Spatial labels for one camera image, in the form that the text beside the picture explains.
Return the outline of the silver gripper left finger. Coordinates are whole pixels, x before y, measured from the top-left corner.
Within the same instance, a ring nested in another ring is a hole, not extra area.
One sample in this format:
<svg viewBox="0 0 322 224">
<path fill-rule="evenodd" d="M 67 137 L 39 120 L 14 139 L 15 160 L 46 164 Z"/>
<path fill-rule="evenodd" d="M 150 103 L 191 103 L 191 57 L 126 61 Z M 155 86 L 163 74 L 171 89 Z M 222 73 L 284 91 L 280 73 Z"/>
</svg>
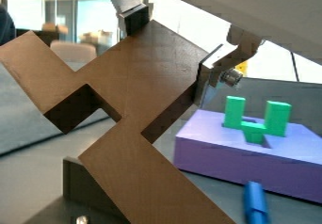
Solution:
<svg viewBox="0 0 322 224">
<path fill-rule="evenodd" d="M 122 36 L 131 36 L 150 22 L 149 7 L 141 0 L 111 0 L 118 12 Z"/>
</svg>

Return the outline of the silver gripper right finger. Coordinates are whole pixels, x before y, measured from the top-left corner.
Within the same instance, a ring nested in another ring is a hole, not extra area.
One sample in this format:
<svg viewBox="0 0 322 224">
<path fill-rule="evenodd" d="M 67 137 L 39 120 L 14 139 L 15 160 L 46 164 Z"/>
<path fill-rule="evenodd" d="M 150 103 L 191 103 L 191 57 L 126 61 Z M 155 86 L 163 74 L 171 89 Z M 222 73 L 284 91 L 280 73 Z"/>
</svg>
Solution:
<svg viewBox="0 0 322 224">
<path fill-rule="evenodd" d="M 231 88 L 238 85 L 243 74 L 235 70 L 235 66 L 253 58 L 257 54 L 262 38 L 233 24 L 229 28 L 226 41 L 235 46 L 235 49 L 223 57 L 213 60 L 211 66 L 207 67 L 205 63 L 223 48 L 223 45 L 221 44 L 207 54 L 199 64 L 194 95 L 194 104 L 199 108 L 206 108 L 210 104 L 221 84 L 226 84 Z"/>
</svg>

